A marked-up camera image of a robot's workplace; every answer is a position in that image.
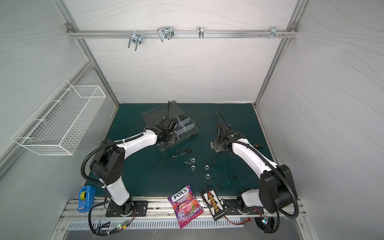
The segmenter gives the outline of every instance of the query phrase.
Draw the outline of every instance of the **white wall panel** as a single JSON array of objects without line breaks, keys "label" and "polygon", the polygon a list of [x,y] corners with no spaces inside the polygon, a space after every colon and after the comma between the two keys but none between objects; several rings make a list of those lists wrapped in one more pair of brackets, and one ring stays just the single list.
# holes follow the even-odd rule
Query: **white wall panel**
[{"label": "white wall panel", "polygon": [[11,136],[87,62],[49,0],[0,3],[0,155]]},{"label": "white wall panel", "polygon": [[[68,38],[51,0],[1,1],[0,22],[2,155],[13,144],[11,136],[87,59]],[[101,85],[95,73],[82,84]],[[22,152],[0,180],[0,239],[49,238],[66,202],[84,182],[82,159],[104,139],[113,111],[106,98],[73,156]]]},{"label": "white wall panel", "polygon": [[121,103],[251,103],[271,64],[275,39],[143,40],[87,43]]},{"label": "white wall panel", "polygon": [[259,105],[314,239],[384,236],[384,2],[310,0]]},{"label": "white wall panel", "polygon": [[81,30],[285,29],[297,0],[65,0]]},{"label": "white wall panel", "polygon": [[[78,85],[99,85],[92,70]],[[115,111],[107,97],[72,156],[38,156],[25,150],[0,181],[1,239],[48,239],[68,199],[85,180],[83,159],[104,140]]]},{"label": "white wall panel", "polygon": [[[65,0],[81,30],[285,29],[296,0]],[[251,103],[279,40],[87,40],[121,103]]]}]

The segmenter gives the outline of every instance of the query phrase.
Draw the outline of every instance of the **wire mesh basket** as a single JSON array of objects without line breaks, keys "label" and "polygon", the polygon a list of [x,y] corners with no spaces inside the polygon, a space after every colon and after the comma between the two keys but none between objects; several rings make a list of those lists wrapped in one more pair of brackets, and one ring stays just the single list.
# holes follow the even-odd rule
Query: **wire mesh basket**
[{"label": "wire mesh basket", "polygon": [[38,155],[74,153],[106,96],[99,86],[66,83],[68,87],[55,91],[57,99],[48,99],[12,136],[12,141]]}]

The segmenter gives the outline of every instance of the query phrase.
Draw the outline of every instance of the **candy bag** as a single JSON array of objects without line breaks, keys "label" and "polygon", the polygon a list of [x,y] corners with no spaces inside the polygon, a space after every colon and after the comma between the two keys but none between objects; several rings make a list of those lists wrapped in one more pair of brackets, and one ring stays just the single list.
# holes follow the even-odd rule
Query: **candy bag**
[{"label": "candy bag", "polygon": [[196,218],[204,212],[199,202],[193,195],[191,186],[178,191],[176,194],[168,198],[179,222],[180,228],[185,227],[192,219]]}]

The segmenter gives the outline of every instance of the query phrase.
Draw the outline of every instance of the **electrical connector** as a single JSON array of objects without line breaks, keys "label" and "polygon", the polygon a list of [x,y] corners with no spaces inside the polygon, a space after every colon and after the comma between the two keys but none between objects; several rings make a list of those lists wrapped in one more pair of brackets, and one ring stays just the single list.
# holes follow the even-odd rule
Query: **electrical connector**
[{"label": "electrical connector", "polygon": [[121,224],[119,224],[117,228],[119,230],[123,230],[123,229],[125,229],[128,226],[129,223],[130,223],[130,221],[126,220],[126,221],[122,222]]}]

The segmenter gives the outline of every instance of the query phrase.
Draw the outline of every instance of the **metal hook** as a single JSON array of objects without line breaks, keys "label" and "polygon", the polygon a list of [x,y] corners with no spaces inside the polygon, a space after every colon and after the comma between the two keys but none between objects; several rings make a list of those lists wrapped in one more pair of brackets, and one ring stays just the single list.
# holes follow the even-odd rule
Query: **metal hook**
[{"label": "metal hook", "polygon": [[272,29],[271,29],[271,33],[270,34],[268,34],[268,36],[269,36],[269,38],[273,38],[273,37],[281,37],[281,35],[280,36],[278,36],[277,34],[276,34],[276,31],[277,31],[277,28],[274,26],[274,27],[272,27]]},{"label": "metal hook", "polygon": [[168,40],[170,40],[174,35],[175,33],[173,32],[173,29],[171,26],[165,26],[165,27],[159,27],[157,29],[157,34],[159,35],[160,37],[160,40],[163,42],[164,39],[167,37]]},{"label": "metal hook", "polygon": [[141,44],[141,36],[139,34],[136,34],[135,32],[131,34],[131,38],[129,39],[128,48],[131,45],[131,43],[136,44],[135,51],[137,50],[137,47],[139,44]]},{"label": "metal hook", "polygon": [[199,27],[198,29],[197,29],[197,31],[199,32],[199,38],[201,39],[201,38],[203,38],[204,37],[204,29],[203,29],[203,27]]}]

